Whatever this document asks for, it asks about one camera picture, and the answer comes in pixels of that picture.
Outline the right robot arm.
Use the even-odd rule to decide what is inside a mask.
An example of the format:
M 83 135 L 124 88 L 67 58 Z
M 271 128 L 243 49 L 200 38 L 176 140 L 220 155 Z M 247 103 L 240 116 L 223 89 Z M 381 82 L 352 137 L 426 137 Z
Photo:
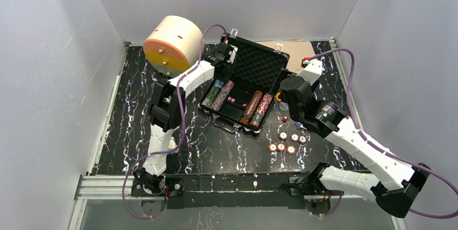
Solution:
M 405 218 L 426 183 L 429 173 L 391 157 L 380 144 L 371 146 L 361 137 L 348 113 L 333 102 L 317 100 L 314 90 L 321 76 L 319 60 L 280 83 L 280 98 L 288 104 L 289 116 L 308 131 L 345 150 L 362 163 L 369 173 L 345 171 L 319 163 L 306 177 L 296 178 L 290 188 L 304 191 L 340 191 L 375 202 L 397 218 Z

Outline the light blue chip stack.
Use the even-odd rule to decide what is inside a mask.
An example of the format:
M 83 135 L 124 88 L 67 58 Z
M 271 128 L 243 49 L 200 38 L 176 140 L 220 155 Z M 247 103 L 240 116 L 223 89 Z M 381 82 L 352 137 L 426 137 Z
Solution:
M 215 87 L 219 88 L 219 89 L 222 89 L 225 85 L 225 83 L 223 81 L 220 81 L 220 80 L 215 80 L 214 81 L 214 84 L 213 84 Z

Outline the purple white chip stack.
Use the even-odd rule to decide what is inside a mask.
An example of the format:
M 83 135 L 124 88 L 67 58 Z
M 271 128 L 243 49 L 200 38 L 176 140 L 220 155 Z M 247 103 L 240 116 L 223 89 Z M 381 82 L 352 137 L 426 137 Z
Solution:
M 232 82 L 231 80 L 229 80 L 229 81 L 223 86 L 223 88 L 222 88 L 221 90 L 222 90 L 222 92 L 225 92 L 225 93 L 229 94 L 229 93 L 231 92 L 233 86 L 234 86 L 234 82 Z

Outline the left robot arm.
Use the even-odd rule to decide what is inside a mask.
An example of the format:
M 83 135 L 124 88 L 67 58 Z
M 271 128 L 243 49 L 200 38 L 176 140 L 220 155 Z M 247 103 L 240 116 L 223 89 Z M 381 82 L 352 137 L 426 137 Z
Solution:
M 147 194 L 166 194 L 166 158 L 171 152 L 170 140 L 177 129 L 185 128 L 185 100 L 201 84 L 214 78 L 228 81 L 237 58 L 238 48 L 227 40 L 210 52 L 202 53 L 189 69 L 175 78 L 159 82 L 154 88 L 149 109 L 150 140 L 140 169 L 133 171 L 135 188 Z

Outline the black poker set case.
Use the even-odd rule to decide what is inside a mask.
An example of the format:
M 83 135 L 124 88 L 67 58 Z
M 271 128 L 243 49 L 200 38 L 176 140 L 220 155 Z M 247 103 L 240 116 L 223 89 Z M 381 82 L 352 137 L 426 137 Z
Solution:
M 206 113 L 218 116 L 220 119 L 234 124 L 236 128 L 243 128 L 248 132 L 259 134 L 273 106 L 274 97 L 278 91 L 275 87 L 275 81 L 280 73 L 280 69 L 286 68 L 289 54 L 282 52 L 282 49 L 272 49 L 238 37 L 236 30 L 233 30 L 230 34 L 223 35 L 221 37 L 221 42 L 225 40 L 227 40 L 230 45 L 238 48 L 235 67 L 231 77 L 228 79 L 228 81 L 231 80 L 234 82 L 234 86 L 227 95 L 219 111 L 214 111 L 210 109 L 210 107 L 201 106 L 202 101 L 216 80 L 216 78 L 214 78 L 210 88 L 202 98 L 199 107 Z M 254 130 L 248 125 L 240 122 L 240 118 L 245 110 L 243 104 L 248 104 L 251 101 L 256 90 L 261 91 L 264 95 L 270 94 L 273 96 L 272 102 L 258 130 Z M 230 103 L 228 101 L 229 97 L 232 97 L 235 103 Z

